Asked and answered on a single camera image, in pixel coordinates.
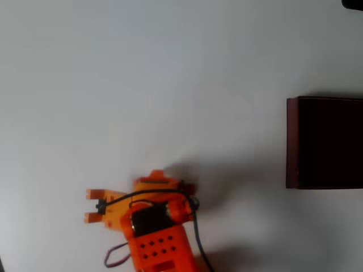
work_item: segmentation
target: black object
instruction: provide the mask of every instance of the black object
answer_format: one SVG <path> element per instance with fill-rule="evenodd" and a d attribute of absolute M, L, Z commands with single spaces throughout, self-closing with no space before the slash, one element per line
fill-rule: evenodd
<path fill-rule="evenodd" d="M 97 213 L 105 215 L 106 214 L 106 199 L 99 199 L 96 205 Z"/>
<path fill-rule="evenodd" d="M 342 0 L 343 6 L 351 10 L 363 10 L 363 0 Z"/>
<path fill-rule="evenodd" d="M 167 202 L 136 211 L 131 216 L 135 237 L 170 228 L 174 225 L 167 213 Z"/>
<path fill-rule="evenodd" d="M 363 99 L 288 99 L 286 187 L 363 188 Z"/>

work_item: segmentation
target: red wire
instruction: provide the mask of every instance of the red wire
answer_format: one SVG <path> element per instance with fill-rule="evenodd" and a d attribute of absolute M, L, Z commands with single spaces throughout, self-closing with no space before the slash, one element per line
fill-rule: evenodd
<path fill-rule="evenodd" d="M 109 259 L 109 256 L 111 255 L 112 252 L 114 252 L 115 250 L 119 249 L 119 248 L 122 248 L 123 246 L 127 245 L 128 243 L 125 243 L 125 244 L 121 244 L 121 245 L 117 245 L 113 248 L 111 248 L 107 254 L 106 254 L 106 257 L 104 259 L 104 265 L 107 267 L 107 268 L 112 268 L 112 267 L 116 267 L 116 266 L 119 266 L 119 265 L 122 265 L 124 262 L 126 262 L 131 254 L 128 254 L 126 257 L 124 257 L 123 259 L 119 260 L 118 262 L 113 262 L 113 263 L 107 263 L 108 259 Z"/>

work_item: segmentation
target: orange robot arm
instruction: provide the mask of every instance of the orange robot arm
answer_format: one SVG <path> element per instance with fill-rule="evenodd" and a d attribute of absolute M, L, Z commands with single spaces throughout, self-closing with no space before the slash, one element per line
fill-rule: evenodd
<path fill-rule="evenodd" d="M 106 227 L 122 231 L 137 272 L 199 271 L 182 226 L 196 219 L 199 203 L 190 196 L 195 193 L 194 187 L 164 177 L 162 171 L 153 171 L 149 177 L 138 179 L 134 192 L 129 195 L 109 190 L 87 192 L 88 199 L 98 199 L 99 203 L 98 212 L 86 214 L 85 222 L 104 222 Z M 200 249 L 210 266 L 201 245 Z M 108 265 L 111 251 L 105 260 L 106 266 L 114 267 L 127 260 Z"/>

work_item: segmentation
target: white background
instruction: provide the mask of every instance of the white background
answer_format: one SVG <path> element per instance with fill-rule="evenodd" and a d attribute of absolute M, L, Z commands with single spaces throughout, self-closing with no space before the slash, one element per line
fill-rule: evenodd
<path fill-rule="evenodd" d="M 286 98 L 361 95 L 362 67 L 340 0 L 2 0 L 6 272 L 107 271 L 86 189 L 154 168 L 199 180 L 216 271 L 362 271 L 363 191 L 284 188 Z"/>

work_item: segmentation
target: dark red box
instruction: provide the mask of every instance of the dark red box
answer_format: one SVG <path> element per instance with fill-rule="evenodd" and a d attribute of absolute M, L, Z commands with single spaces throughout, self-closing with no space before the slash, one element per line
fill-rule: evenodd
<path fill-rule="evenodd" d="M 363 99 L 288 99 L 286 187 L 363 188 Z"/>

